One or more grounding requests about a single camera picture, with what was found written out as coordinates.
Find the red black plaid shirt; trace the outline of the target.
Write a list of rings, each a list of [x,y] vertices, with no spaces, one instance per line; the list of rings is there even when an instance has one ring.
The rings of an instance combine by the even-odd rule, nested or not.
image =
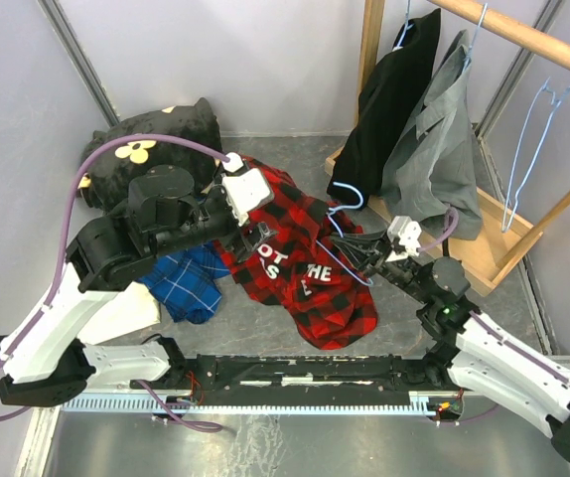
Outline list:
[[[214,244],[234,281],[252,300],[286,309],[302,338],[317,349],[344,348],[372,332],[378,314],[369,287],[351,275],[347,258],[330,240],[334,225],[346,234],[362,228],[343,212],[328,219],[331,205],[304,193],[286,172],[244,160],[262,171],[274,193],[250,218],[277,236],[244,262]]]

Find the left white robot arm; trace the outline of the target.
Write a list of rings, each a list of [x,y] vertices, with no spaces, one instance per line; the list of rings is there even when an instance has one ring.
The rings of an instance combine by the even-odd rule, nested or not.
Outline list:
[[[175,340],[94,346],[79,332],[163,256],[217,240],[248,259],[273,234],[249,215],[273,198],[263,173],[245,164],[218,170],[203,200],[193,176],[179,167],[158,166],[133,179],[126,200],[87,223],[67,246],[63,280],[51,302],[38,305],[38,323],[0,336],[1,402],[52,407],[88,387],[176,388],[188,365]]]

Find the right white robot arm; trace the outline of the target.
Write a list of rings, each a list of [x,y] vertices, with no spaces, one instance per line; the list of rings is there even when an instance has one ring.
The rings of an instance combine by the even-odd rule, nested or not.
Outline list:
[[[570,463],[570,369],[515,338],[473,303],[457,259],[419,263],[386,232],[332,234],[330,240],[356,271],[378,275],[421,303],[416,315],[435,342],[422,366],[427,384],[453,384],[489,398],[536,427]]]

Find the blue plaid shirt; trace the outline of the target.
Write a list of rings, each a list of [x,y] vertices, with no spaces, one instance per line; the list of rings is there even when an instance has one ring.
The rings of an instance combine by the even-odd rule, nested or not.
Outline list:
[[[158,259],[151,272],[137,279],[164,306],[171,319],[201,325],[220,306],[216,281],[229,270],[212,243],[171,253]]]

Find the grey hanging shirt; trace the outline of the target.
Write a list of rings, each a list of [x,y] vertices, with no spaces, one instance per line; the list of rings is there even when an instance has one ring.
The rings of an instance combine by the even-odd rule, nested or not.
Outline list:
[[[479,145],[467,107],[470,35],[460,31],[409,115],[382,172],[378,196],[395,216],[408,216],[433,236],[447,210],[457,210],[452,236],[474,240],[483,226],[475,157]]]

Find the blue hanger under grey shirt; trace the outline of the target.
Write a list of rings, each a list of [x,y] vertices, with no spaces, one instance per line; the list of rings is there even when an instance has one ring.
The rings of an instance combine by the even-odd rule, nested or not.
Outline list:
[[[478,20],[478,22],[477,22],[477,24],[476,24],[475,31],[474,31],[474,33],[473,33],[471,42],[470,42],[470,44],[469,44],[469,47],[468,47],[468,50],[467,50],[467,53],[466,53],[466,56],[465,56],[465,60],[464,60],[464,64],[463,64],[463,70],[466,70],[466,69],[470,66],[470,64],[471,64],[474,45],[475,45],[477,36],[479,35],[479,33],[480,33],[481,29],[482,29],[483,22],[484,22],[484,20],[485,20],[487,11],[488,11],[488,2],[483,4],[483,7],[482,7],[482,10],[481,10],[481,14],[480,14],[479,20]]]

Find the blue hanger under black garment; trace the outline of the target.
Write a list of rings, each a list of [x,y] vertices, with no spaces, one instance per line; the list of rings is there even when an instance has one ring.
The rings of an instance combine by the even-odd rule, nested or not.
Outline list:
[[[393,46],[392,52],[397,52],[399,50],[402,50],[405,46],[406,39],[408,36],[408,32],[412,28],[412,24],[411,24],[411,20],[410,20],[410,10],[411,10],[411,0],[407,0],[406,1],[406,9],[405,9],[405,14],[404,14],[403,26],[402,26],[400,34],[399,34],[399,36],[398,36],[398,38],[397,38],[397,40]]]

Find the white folded cloth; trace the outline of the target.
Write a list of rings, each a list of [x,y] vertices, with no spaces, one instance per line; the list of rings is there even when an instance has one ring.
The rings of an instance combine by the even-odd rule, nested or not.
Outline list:
[[[77,336],[97,345],[159,322],[157,300],[145,285],[133,282],[95,313]]]

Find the black flower-print garment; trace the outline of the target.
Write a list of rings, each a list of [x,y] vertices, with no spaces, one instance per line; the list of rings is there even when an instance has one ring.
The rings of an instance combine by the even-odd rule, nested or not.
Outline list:
[[[220,152],[217,118],[210,103],[200,98],[193,105],[176,105],[124,119],[106,131],[95,131],[81,158],[114,139],[135,134],[181,137]],[[213,157],[193,149],[156,140],[135,140],[103,152],[82,177],[78,193],[86,205],[110,212],[128,196],[129,183],[150,169],[171,165],[188,171],[199,194],[213,181]]]

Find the black hanging garment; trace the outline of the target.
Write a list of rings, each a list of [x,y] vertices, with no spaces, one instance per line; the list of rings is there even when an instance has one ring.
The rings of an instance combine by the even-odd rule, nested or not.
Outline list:
[[[358,97],[358,121],[336,159],[327,194],[345,203],[367,200],[381,187],[385,163],[429,84],[441,32],[441,11],[411,19],[405,46],[375,65]]]

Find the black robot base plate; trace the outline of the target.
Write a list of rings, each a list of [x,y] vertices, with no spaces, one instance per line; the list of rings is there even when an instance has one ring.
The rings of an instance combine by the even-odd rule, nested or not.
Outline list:
[[[185,358],[157,391],[196,391],[204,405],[407,404],[411,392],[456,392],[446,357],[214,356]]]

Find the wooden clothes rack frame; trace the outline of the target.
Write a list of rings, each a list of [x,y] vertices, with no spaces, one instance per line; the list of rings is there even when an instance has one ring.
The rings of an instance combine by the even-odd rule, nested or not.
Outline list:
[[[524,50],[570,71],[570,45],[507,15],[490,9],[480,17],[476,1],[437,1],[437,6],[482,26]],[[367,1],[362,21],[357,87],[362,88],[376,63],[385,3]],[[453,257],[464,266],[472,288],[482,296],[493,292],[539,241],[543,232],[570,205],[570,190],[534,225],[482,189],[477,197],[483,226],[475,240],[453,238]]]

